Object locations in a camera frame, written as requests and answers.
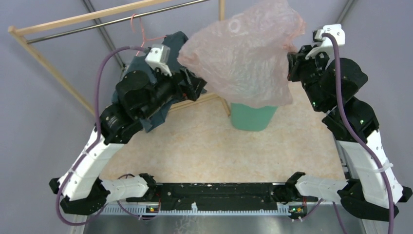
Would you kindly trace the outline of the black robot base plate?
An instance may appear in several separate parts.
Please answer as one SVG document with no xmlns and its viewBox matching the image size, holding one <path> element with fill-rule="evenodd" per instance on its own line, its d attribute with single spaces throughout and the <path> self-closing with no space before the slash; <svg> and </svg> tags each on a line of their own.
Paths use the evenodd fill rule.
<svg viewBox="0 0 413 234">
<path fill-rule="evenodd" d="M 163 183 L 144 197 L 127 202 L 154 202 L 162 211 L 186 211 L 196 204 L 199 211 L 271 211 L 278 204 L 303 197 L 283 183 Z"/>
</svg>

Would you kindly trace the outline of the green plastic trash bin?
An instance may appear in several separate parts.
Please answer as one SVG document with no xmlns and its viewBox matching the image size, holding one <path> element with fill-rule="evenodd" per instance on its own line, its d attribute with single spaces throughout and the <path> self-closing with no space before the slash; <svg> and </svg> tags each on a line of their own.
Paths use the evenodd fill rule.
<svg viewBox="0 0 413 234">
<path fill-rule="evenodd" d="M 238 130 L 259 132 L 264 130 L 274 116 L 277 107 L 251 108 L 239 103 L 230 104 L 230 122 Z"/>
</svg>

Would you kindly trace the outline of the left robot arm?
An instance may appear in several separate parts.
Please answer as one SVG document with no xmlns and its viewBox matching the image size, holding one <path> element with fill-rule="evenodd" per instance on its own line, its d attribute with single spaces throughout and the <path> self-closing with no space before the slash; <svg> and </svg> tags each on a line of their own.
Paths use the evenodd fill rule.
<svg viewBox="0 0 413 234">
<path fill-rule="evenodd" d="M 157 185 L 147 173 L 119 180 L 99 177 L 109 160 L 143 130 L 143 120 L 173 99 L 196 101 L 206 85 L 187 69 L 170 74 L 156 69 L 154 74 L 155 83 L 143 71 L 131 71 L 117 83 L 118 101 L 100 113 L 88 143 L 68 172 L 49 183 L 57 195 L 58 213 L 91 215 L 113 201 L 154 199 Z"/>
</svg>

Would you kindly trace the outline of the pink plastic trash bag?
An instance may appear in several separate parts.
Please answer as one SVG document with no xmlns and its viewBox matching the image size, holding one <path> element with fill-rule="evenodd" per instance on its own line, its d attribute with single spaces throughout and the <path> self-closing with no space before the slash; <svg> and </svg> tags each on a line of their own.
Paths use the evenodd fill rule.
<svg viewBox="0 0 413 234">
<path fill-rule="evenodd" d="M 262 0 L 240 14 L 193 34 L 177 58 L 203 78 L 206 89 L 252 108 L 285 106 L 288 59 L 306 24 L 285 0 Z"/>
</svg>

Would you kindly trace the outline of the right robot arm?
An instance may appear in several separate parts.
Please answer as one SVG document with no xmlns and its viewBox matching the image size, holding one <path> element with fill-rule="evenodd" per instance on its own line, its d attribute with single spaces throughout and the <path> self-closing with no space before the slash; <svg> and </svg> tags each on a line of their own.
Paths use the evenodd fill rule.
<svg viewBox="0 0 413 234">
<path fill-rule="evenodd" d="M 326 52 L 307 58 L 311 49 L 306 45 L 288 53 L 288 80 L 300 82 L 313 109 L 326 114 L 322 122 L 346 152 L 357 177 L 332 180 L 297 172 L 286 183 L 286 196 L 292 201 L 313 196 L 338 202 L 357 218 L 388 222 L 398 214 L 396 204 L 407 202 L 413 192 L 392 172 L 373 108 L 355 96 L 368 77 L 348 58 L 341 58 L 339 65 Z"/>
</svg>

